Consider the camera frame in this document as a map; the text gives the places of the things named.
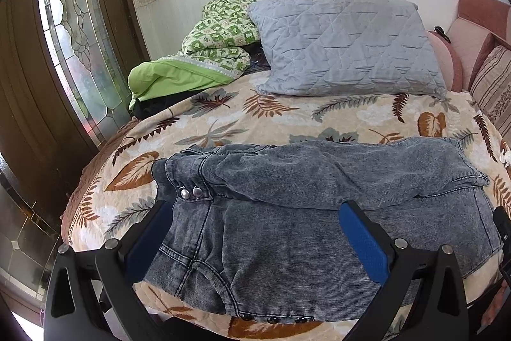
metal screw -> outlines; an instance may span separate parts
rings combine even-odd
[[[398,249],[406,249],[408,242],[405,239],[395,239],[394,244]]]
[[[451,247],[451,246],[449,246],[448,244],[444,244],[444,245],[442,246],[442,251],[443,251],[445,254],[453,254],[453,253],[454,253],[454,251],[453,251],[452,247]]]
[[[119,240],[117,240],[117,239],[108,239],[105,242],[105,248],[108,249],[108,250],[112,250],[112,249],[115,249],[118,244],[119,244]]]
[[[65,244],[65,243],[61,244],[59,246],[59,248],[57,249],[59,254],[66,254],[68,250],[69,250],[69,246],[67,244]]]

blue gripper pad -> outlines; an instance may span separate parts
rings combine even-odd
[[[347,203],[339,209],[339,224],[369,278],[383,286],[389,275],[387,255]]]

jeans button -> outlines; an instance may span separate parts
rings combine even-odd
[[[190,199],[190,191],[188,191],[186,188],[183,188],[183,189],[181,190],[181,193],[180,193],[180,194],[181,194],[181,198],[182,198],[183,200],[188,200],[188,199]]]
[[[198,186],[196,186],[193,190],[192,190],[192,194],[194,195],[194,197],[196,198],[200,198],[203,196],[204,192],[203,190],[201,190]]]
[[[267,319],[268,324],[278,324],[280,322],[280,318],[278,316],[271,316]]]

bed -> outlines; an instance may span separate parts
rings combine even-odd
[[[451,34],[456,46],[462,37],[456,32]],[[463,71],[469,62],[469,57],[464,56]],[[477,73],[479,69],[474,70],[474,66],[477,64],[471,70]],[[490,177],[485,191],[491,205],[501,205],[509,211],[511,169],[503,162],[511,154],[470,93],[449,91],[439,99],[408,93],[292,97],[258,92],[257,86],[269,76],[269,71],[242,76],[229,85],[211,88],[175,104],[138,123],[129,132],[126,129],[119,133],[111,154],[103,155],[101,163],[96,160],[88,172],[94,175],[83,184],[88,182],[79,193],[78,204],[75,198],[75,204],[68,206],[65,213],[68,221],[63,223],[62,230],[64,240],[75,251],[85,251],[99,248],[106,239],[120,238],[152,206],[156,195],[150,171],[152,162],[193,144],[282,145],[305,140],[385,144],[410,136],[452,137],[461,141],[471,163]],[[496,254],[464,280],[468,302],[497,280],[499,263],[500,254]],[[135,290],[146,306],[230,338],[342,339],[354,324],[354,321],[296,325],[246,322],[193,309],[144,282],[136,284]],[[391,333],[399,330],[408,310],[409,307],[400,310]]]

striped fabric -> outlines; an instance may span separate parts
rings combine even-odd
[[[477,73],[470,94],[507,143],[511,143],[511,51],[494,48]]]

